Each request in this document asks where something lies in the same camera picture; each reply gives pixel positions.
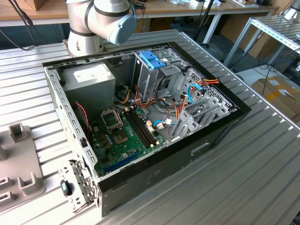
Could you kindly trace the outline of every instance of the green motherboard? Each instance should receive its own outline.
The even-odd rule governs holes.
[[[121,119],[122,129],[114,129],[108,133],[103,119],[98,118],[94,125],[93,150],[98,162],[95,170],[99,175],[105,175],[121,166],[140,158],[157,148],[165,145],[163,137],[156,131],[147,130],[146,114],[140,107],[130,112],[120,112],[120,118],[114,118],[114,114],[108,114],[104,120],[106,125],[113,125]]]

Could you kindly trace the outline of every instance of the table leg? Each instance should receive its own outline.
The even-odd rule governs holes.
[[[281,53],[281,51],[285,48],[285,45],[282,44],[281,47],[277,50],[277,52],[272,56],[268,64],[270,65],[276,58],[277,56]]]
[[[274,12],[275,12],[275,10],[272,9],[270,12],[268,12],[268,14],[266,16],[272,16]],[[257,29],[256,33],[253,35],[252,39],[250,40],[249,44],[245,48],[244,52],[247,52],[249,50],[249,48],[251,48],[251,46],[253,45],[253,43],[255,42],[255,40],[258,38],[258,36],[261,33],[262,33],[262,31],[260,29]]]
[[[244,29],[242,30],[240,36],[238,37],[238,39],[236,40],[234,46],[232,47],[231,51],[229,52],[225,62],[224,62],[224,65],[225,66],[228,66],[230,61],[232,60],[232,58],[234,57],[234,54],[236,53],[236,51],[238,50],[242,40],[245,38],[245,36],[247,35],[248,31],[249,31],[249,28],[251,26],[251,21],[252,21],[252,18],[249,18],[247,24],[245,25]]]
[[[207,33],[206,33],[206,36],[203,40],[203,43],[204,44],[207,44],[209,43],[210,39],[211,39],[211,36],[213,35],[213,33],[215,32],[215,29],[217,27],[217,24],[219,23],[219,20],[221,18],[222,14],[218,13],[216,15],[214,15],[214,18],[210,24],[210,28],[208,29]]]
[[[249,44],[247,45],[247,47],[245,48],[244,52],[248,52],[248,50],[251,48],[251,46],[253,45],[253,43],[256,41],[256,39],[258,38],[258,36],[262,33],[262,31],[260,29],[257,29],[257,31],[255,32],[255,34],[253,35],[252,39],[249,41]]]

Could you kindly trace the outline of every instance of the metal shelf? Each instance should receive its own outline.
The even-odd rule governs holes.
[[[249,42],[248,46],[246,47],[245,51],[249,49],[261,32],[264,32],[271,37],[275,38],[277,41],[281,42],[288,48],[300,53],[300,41],[296,39],[296,34],[300,34],[300,22],[290,22],[283,18],[282,16],[263,16],[263,17],[254,17],[250,18],[247,22],[246,26],[244,27],[243,31],[241,32],[240,36],[238,37],[237,41],[235,42],[233,48],[231,49],[230,53],[228,54],[224,65],[228,66],[231,62],[234,54],[236,53],[238,47],[240,46],[242,40],[246,36],[249,31],[251,25],[257,27],[259,30],[255,33],[251,41]],[[283,49],[280,48],[279,51],[275,54],[270,62],[272,62]]]

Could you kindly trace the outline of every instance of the metal workbench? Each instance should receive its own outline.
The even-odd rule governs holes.
[[[264,32],[282,43],[281,47],[270,59],[269,64],[271,64],[276,59],[276,57],[280,54],[285,46],[296,51],[297,53],[300,53],[300,41],[296,39],[296,34],[300,34],[300,21],[291,22],[278,15],[253,17],[248,20],[244,29],[240,33],[240,36],[229,52],[224,65],[229,65],[251,26],[255,26],[258,29],[250,40],[248,46],[245,48],[245,52],[248,52],[249,48],[251,48],[251,46],[255,44],[258,36]]]
[[[63,44],[0,51],[0,130],[30,125],[46,185],[42,195],[0,214],[1,224],[288,225],[300,210],[300,129],[177,30],[134,34],[124,46],[175,41],[252,111],[219,146],[105,218],[95,205],[74,215],[57,168],[71,158],[41,62],[68,58]]]

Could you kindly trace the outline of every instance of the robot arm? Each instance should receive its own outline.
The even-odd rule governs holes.
[[[284,18],[298,23],[300,18],[300,0],[295,0],[291,6],[284,12]]]
[[[127,0],[67,0],[69,51],[75,56],[99,53],[99,36],[119,45],[135,29]]]

